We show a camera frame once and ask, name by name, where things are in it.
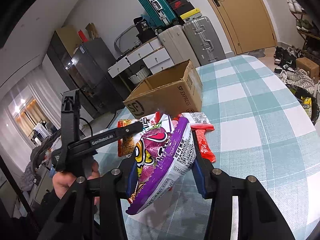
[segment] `human hand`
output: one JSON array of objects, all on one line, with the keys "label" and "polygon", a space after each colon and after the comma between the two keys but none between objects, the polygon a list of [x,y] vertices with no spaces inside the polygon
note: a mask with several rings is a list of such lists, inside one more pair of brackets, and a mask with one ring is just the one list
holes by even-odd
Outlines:
[{"label": "human hand", "polygon": [[[98,171],[99,164],[96,160],[93,160],[92,163],[92,174],[88,177],[88,179],[95,179],[100,177],[100,173]],[[57,172],[53,178],[53,188],[56,192],[56,195],[59,199],[62,199],[67,190],[71,187],[72,183],[77,179],[75,175],[68,171]],[[99,203],[99,197],[94,198],[94,204]]]}]

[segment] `table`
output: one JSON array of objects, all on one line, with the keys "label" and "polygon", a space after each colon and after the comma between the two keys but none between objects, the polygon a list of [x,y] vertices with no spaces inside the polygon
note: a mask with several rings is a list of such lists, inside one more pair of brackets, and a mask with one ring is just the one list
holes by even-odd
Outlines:
[{"label": "table", "polygon": [[[297,240],[320,218],[320,143],[304,109],[262,62],[238,56],[201,66],[204,112],[215,131],[207,132],[217,157],[214,167],[230,176],[256,176],[282,212]],[[124,109],[119,119],[133,116]],[[119,165],[117,143],[98,149],[100,172]],[[234,198],[234,214],[237,214]],[[192,172],[173,190],[137,215],[121,200],[128,239],[203,239],[211,200],[197,192]],[[232,239],[236,239],[236,215]]]}]

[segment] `metal screw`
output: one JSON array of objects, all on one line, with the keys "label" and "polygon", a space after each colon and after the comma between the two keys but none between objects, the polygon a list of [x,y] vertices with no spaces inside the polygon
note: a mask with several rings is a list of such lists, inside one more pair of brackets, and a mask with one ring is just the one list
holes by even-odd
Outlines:
[{"label": "metal screw", "polygon": [[84,182],[84,180],[85,180],[85,178],[82,176],[77,178],[78,183],[82,183],[82,182]]},{"label": "metal screw", "polygon": [[112,175],[118,175],[120,173],[120,170],[119,169],[113,169],[112,171],[111,171],[111,174]]},{"label": "metal screw", "polygon": [[222,171],[221,171],[220,169],[218,169],[218,168],[214,168],[214,169],[212,170],[212,173],[213,173],[213,174],[216,174],[216,175],[220,175],[220,174],[222,173]]},{"label": "metal screw", "polygon": [[250,182],[256,182],[256,181],[257,181],[257,178],[256,178],[255,176],[249,176],[249,177],[248,177],[248,180],[249,180]]}]

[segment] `wooden door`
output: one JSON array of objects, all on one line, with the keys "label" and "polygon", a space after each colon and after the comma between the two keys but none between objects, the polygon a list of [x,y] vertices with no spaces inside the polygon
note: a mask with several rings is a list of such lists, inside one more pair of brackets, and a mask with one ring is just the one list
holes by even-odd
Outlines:
[{"label": "wooden door", "polygon": [[262,0],[212,1],[210,4],[221,15],[218,18],[228,29],[236,54],[276,45],[271,21]]}]

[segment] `yellow snack bag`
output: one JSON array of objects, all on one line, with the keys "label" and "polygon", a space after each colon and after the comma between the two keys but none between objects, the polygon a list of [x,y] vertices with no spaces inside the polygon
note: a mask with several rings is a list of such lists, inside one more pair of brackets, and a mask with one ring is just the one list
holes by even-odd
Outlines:
[{"label": "yellow snack bag", "polygon": [[301,97],[302,100],[302,107],[306,111],[307,115],[309,118],[311,118],[312,114],[312,103],[311,103],[311,98],[303,98]]}]

